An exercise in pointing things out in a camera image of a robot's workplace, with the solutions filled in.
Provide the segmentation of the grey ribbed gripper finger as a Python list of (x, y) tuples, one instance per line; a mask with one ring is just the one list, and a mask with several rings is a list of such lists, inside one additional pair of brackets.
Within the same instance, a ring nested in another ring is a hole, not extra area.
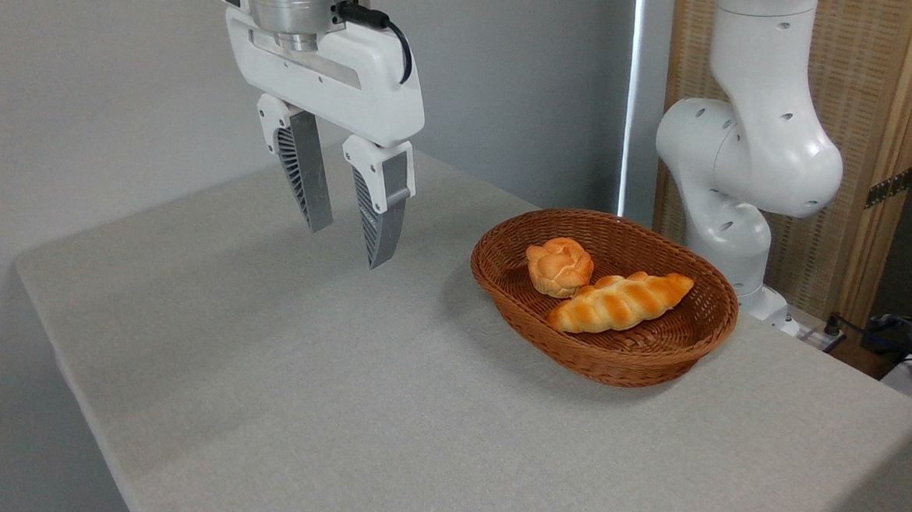
[(367, 264), (392, 259), (403, 232), (405, 203), (415, 194), (414, 150), (409, 142), (381, 147), (352, 134), (341, 145), (353, 168)]
[(295, 201), (311, 233), (333, 222), (317, 120), (310, 112), (271, 94), (257, 102), (269, 153), (281, 162)]

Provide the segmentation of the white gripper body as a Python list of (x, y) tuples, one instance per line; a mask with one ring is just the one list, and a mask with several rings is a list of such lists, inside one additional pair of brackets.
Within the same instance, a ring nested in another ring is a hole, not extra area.
[(286, 51), (250, 15), (227, 7), (225, 22), (247, 83), (373, 144), (408, 142), (425, 124), (419, 78), (404, 75), (397, 37), (358, 24), (318, 38), (316, 52)]

